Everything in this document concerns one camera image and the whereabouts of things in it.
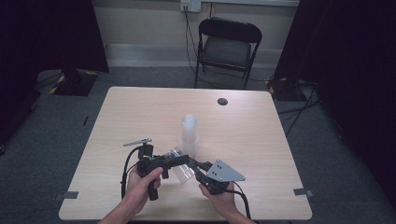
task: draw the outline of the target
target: round black table hole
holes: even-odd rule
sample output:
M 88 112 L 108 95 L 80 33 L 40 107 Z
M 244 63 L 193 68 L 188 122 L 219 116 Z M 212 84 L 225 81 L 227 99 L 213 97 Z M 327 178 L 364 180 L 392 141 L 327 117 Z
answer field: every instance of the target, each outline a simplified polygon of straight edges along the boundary
M 227 101 L 227 99 L 219 98 L 219 99 L 218 99 L 218 104 L 219 104 L 219 105 L 227 105 L 227 104 L 228 104 L 228 101 Z

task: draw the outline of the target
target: chair backrest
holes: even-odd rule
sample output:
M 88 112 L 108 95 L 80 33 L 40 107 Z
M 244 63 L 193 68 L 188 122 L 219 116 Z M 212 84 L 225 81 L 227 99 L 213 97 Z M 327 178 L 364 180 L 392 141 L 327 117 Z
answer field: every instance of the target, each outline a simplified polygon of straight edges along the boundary
M 229 21 L 221 18 L 209 18 L 201 21 L 199 35 L 211 35 L 219 38 L 232 39 L 248 43 L 262 41 L 262 32 L 248 22 Z

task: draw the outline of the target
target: table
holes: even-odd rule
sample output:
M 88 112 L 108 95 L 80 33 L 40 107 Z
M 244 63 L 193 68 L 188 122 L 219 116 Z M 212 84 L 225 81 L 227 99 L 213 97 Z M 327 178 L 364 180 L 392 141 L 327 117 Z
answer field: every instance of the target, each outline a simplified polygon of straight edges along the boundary
M 219 105 L 225 98 L 227 105 Z M 239 182 L 252 219 L 309 219 L 312 212 L 271 95 L 266 91 L 163 88 L 110 88 L 93 126 L 59 216 L 64 220 L 101 219 L 120 201 L 123 165 L 134 147 L 124 143 L 152 138 L 154 154 L 178 144 L 181 119 L 198 118 L 198 161 L 216 159 L 246 177 Z M 130 164 L 134 164 L 133 155 Z M 223 220 L 198 189 L 195 178 L 180 185 L 174 172 L 163 179 L 159 199 L 148 201 L 139 220 Z M 235 195 L 245 214 L 242 199 Z

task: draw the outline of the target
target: black folding chair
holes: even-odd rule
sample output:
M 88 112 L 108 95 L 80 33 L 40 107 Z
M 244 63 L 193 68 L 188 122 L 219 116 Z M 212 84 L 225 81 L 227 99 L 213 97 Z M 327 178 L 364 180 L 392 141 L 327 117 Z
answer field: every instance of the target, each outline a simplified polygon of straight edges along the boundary
M 198 58 L 194 88 L 197 88 L 199 64 L 243 72 L 245 89 L 262 32 L 248 22 L 209 18 L 199 25 Z

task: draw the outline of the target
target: gray carpeted floor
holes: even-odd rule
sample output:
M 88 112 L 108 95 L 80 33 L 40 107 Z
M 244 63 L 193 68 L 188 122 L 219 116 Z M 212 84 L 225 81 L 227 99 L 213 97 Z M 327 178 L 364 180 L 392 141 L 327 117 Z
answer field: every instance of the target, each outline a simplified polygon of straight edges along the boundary
M 43 72 L 39 80 L 57 73 Z M 264 80 L 273 73 L 274 69 L 255 68 L 251 78 Z M 242 86 L 240 78 L 210 71 L 202 78 Z M 54 201 L 54 197 L 67 191 L 110 87 L 193 87 L 189 67 L 113 67 L 110 74 L 96 79 L 87 97 L 48 94 L 53 84 L 45 85 L 54 79 L 37 85 L 44 87 L 40 88 L 42 95 L 35 110 L 8 141 L 7 152 L 0 157 L 0 223 L 66 223 L 58 218 L 62 203 Z M 205 82 L 200 82 L 199 87 L 229 89 Z M 247 89 L 266 91 L 264 83 L 257 80 L 250 80 Z M 310 88 L 304 91 L 308 96 Z M 275 104 L 278 111 L 304 105 Z M 285 131 L 295 118 L 288 119 L 291 115 L 280 116 Z M 291 220 L 292 223 L 396 223 L 395 210 L 365 165 L 340 141 L 331 117 L 321 105 L 302 113 L 290 130 L 288 141 L 304 186 L 315 193 L 309 199 L 313 217 L 308 221 Z

